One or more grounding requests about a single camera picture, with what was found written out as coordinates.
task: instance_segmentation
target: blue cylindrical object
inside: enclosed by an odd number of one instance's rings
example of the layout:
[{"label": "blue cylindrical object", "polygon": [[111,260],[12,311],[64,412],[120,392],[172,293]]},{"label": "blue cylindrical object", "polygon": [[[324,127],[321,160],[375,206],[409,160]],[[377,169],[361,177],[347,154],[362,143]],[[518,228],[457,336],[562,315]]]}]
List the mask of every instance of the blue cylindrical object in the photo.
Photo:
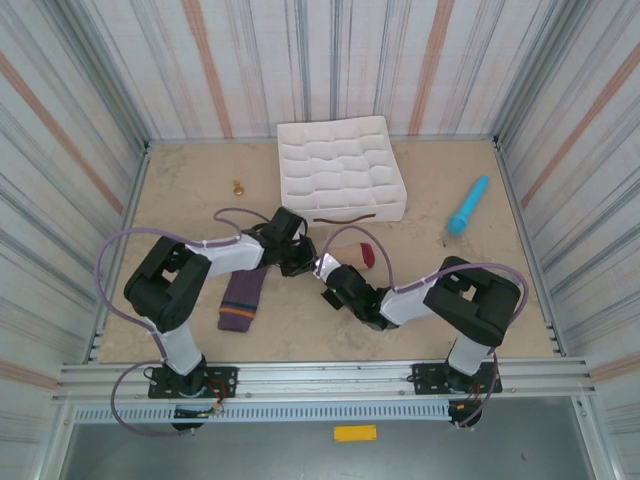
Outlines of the blue cylindrical object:
[{"label": "blue cylindrical object", "polygon": [[460,207],[460,210],[449,220],[449,232],[451,234],[460,235],[464,232],[465,228],[467,228],[469,217],[471,217],[473,210],[476,208],[476,205],[478,205],[480,198],[482,198],[484,191],[487,189],[487,185],[489,185],[489,177],[487,175],[481,176]]}]

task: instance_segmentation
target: wooden floor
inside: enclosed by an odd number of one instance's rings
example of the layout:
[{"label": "wooden floor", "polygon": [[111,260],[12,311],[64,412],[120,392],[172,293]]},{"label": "wooden floor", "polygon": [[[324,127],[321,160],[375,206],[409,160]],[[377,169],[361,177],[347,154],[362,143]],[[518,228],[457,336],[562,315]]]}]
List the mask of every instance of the wooden floor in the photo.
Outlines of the wooden floor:
[{"label": "wooden floor", "polygon": [[[515,222],[488,141],[396,142],[393,149],[408,192],[401,222],[362,224],[387,248],[396,283],[425,276],[448,255],[469,261],[510,265],[530,278]],[[448,218],[480,175],[489,188],[466,232],[452,237]],[[245,194],[233,193],[239,180]],[[275,143],[165,145],[154,149],[135,215],[135,226],[163,228],[194,240],[232,235],[212,220],[222,207],[237,206],[271,216],[280,205],[278,153]],[[243,228],[254,218],[232,214]],[[336,227],[310,231],[320,249]],[[129,239],[114,303],[134,314],[122,290],[157,237]],[[355,232],[336,245],[365,240]],[[374,286],[387,286],[381,256],[364,273]],[[218,307],[229,275],[209,280],[190,322],[196,342],[209,361],[343,361],[446,357],[456,331],[437,316],[414,320],[402,328],[375,332],[346,309],[333,310],[321,297],[322,284],[312,275],[282,278],[276,268],[265,280],[258,313],[248,333],[217,329]],[[535,292],[522,316],[498,349],[503,357],[551,356],[551,344]],[[99,354],[100,362],[133,362],[158,358],[146,332],[111,315]]]}]

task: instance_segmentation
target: white divider organizer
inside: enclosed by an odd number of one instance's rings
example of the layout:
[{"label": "white divider organizer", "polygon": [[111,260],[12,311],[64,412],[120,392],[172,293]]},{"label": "white divider organizer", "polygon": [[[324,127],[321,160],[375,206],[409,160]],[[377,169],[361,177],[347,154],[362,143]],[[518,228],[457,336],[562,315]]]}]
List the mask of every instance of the white divider organizer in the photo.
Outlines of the white divider organizer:
[{"label": "white divider organizer", "polygon": [[310,226],[402,219],[407,205],[382,116],[278,125],[282,205]]}]

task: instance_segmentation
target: brown object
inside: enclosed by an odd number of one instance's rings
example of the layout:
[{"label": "brown object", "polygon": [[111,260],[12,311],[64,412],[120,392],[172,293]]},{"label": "brown object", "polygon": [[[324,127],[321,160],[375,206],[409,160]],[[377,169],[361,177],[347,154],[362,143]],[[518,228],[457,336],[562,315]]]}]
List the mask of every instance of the brown object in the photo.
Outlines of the brown object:
[{"label": "brown object", "polygon": [[244,193],[244,188],[242,187],[242,185],[240,185],[240,182],[238,180],[234,180],[233,185],[235,186],[235,188],[233,189],[233,193],[238,196]]},{"label": "brown object", "polygon": [[356,217],[352,220],[328,220],[326,218],[314,218],[312,221],[329,223],[331,225],[349,225],[350,223],[356,223],[356,222],[359,222],[360,220],[364,220],[365,218],[373,218],[375,216],[376,216],[375,213],[367,213],[366,215],[362,215],[361,217]]},{"label": "brown object", "polygon": [[368,243],[352,243],[346,247],[329,248],[329,255],[343,265],[352,265],[356,270],[366,270],[376,262],[373,247]]}]

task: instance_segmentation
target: striped sock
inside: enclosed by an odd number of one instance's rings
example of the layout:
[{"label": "striped sock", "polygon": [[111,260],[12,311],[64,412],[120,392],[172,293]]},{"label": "striped sock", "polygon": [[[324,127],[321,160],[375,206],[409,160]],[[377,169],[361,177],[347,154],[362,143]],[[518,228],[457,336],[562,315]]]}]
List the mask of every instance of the striped sock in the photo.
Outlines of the striped sock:
[{"label": "striped sock", "polygon": [[219,330],[244,333],[249,330],[256,316],[260,290],[267,268],[239,270],[231,274],[231,280],[220,303]]}]

